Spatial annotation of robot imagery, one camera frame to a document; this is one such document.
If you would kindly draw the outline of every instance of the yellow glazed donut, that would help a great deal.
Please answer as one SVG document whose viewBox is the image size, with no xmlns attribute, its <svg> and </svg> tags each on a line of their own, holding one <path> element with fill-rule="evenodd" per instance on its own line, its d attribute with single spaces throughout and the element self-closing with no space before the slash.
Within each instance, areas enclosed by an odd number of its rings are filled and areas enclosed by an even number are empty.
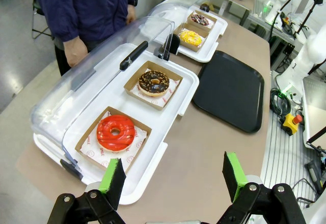
<svg viewBox="0 0 326 224">
<path fill-rule="evenodd" d="M 193 31 L 183 31 L 180 34 L 180 39 L 186 43 L 198 46 L 202 43 L 201 37 Z"/>
</svg>

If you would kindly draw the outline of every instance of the chocolate sprinkle donut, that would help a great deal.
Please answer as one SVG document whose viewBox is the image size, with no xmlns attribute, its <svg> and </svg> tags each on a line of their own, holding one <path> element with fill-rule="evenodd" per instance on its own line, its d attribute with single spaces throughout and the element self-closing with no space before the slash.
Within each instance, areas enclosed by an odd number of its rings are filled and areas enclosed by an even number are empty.
<svg viewBox="0 0 326 224">
<path fill-rule="evenodd" d="M 204 26 L 209 25 L 208 19 L 201 14 L 192 15 L 192 21 Z"/>
<path fill-rule="evenodd" d="M 139 86 L 148 93 L 165 93 L 169 88 L 170 80 L 168 77 L 157 70 L 150 70 L 139 77 Z"/>
</svg>

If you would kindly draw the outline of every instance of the red button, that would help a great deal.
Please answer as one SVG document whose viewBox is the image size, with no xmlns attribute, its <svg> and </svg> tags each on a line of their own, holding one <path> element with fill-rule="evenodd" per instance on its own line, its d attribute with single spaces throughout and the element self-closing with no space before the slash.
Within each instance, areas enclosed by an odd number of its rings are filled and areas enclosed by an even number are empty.
<svg viewBox="0 0 326 224">
<path fill-rule="evenodd" d="M 292 120 L 292 122 L 293 122 L 294 124 L 298 124 L 298 123 L 302 122 L 302 117 L 301 117 L 301 115 L 297 115 L 296 117 L 294 117 L 293 120 Z"/>
</svg>

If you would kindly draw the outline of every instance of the chair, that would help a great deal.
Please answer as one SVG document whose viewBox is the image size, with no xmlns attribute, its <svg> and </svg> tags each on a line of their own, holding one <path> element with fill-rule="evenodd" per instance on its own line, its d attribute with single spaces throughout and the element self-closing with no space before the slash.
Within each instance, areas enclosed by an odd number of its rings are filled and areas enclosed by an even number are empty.
<svg viewBox="0 0 326 224">
<path fill-rule="evenodd" d="M 46 31 L 47 29 L 49 29 L 49 27 L 45 28 L 45 29 L 42 30 L 42 31 L 39 31 L 39 30 L 34 29 L 34 15 L 36 15 L 36 14 L 39 14 L 39 15 L 44 16 L 44 13 L 43 13 L 43 11 L 42 11 L 42 9 L 41 9 L 41 6 L 40 6 L 40 4 L 38 3 L 38 1 L 37 1 L 37 0 L 33 0 L 32 38 L 33 38 L 33 39 L 36 39 L 36 38 L 38 38 L 41 34 L 43 34 L 43 35 L 47 35 L 47 36 L 53 38 L 53 36 L 52 36 L 51 34 L 45 33 L 45 31 Z M 39 33 L 39 34 L 38 34 L 37 36 L 34 37 L 34 32 L 37 32 L 37 33 Z"/>
</svg>

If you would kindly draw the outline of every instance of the display case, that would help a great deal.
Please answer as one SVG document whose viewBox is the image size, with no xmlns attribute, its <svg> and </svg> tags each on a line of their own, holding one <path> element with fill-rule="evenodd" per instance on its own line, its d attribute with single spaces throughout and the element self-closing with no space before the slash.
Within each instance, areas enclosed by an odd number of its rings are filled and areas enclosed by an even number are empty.
<svg viewBox="0 0 326 224">
<path fill-rule="evenodd" d="M 211 60 L 217 46 L 218 38 L 223 35 L 228 23 L 224 19 L 201 10 L 201 6 L 206 4 L 206 7 L 210 5 L 210 0 L 165 0 L 161 4 L 157 5 L 149 13 L 149 16 L 164 18 L 174 22 L 174 29 L 183 29 L 185 23 L 189 23 L 188 19 L 194 12 L 208 16 L 210 19 L 214 19 L 214 25 L 207 32 L 207 36 L 202 38 L 203 44 L 199 48 L 189 48 L 180 45 L 178 52 L 182 53 L 198 62 L 207 63 Z M 156 38 L 157 42 L 163 43 L 165 41 L 166 32 L 160 34 Z"/>
<path fill-rule="evenodd" d="M 131 204 L 141 197 L 167 147 L 163 142 L 166 134 L 176 116 L 185 113 L 199 84 L 193 72 L 163 59 L 173 30 L 174 23 L 163 18 L 145 17 L 131 23 L 62 76 L 31 112 L 36 145 L 87 185 L 101 181 L 105 170 L 86 160 L 75 147 L 105 108 L 111 107 L 150 127 L 146 144 L 126 172 L 120 204 Z M 146 50 L 121 71 L 120 63 L 144 41 L 148 43 Z M 124 89 L 148 61 L 182 77 L 162 110 L 128 95 Z"/>
</svg>

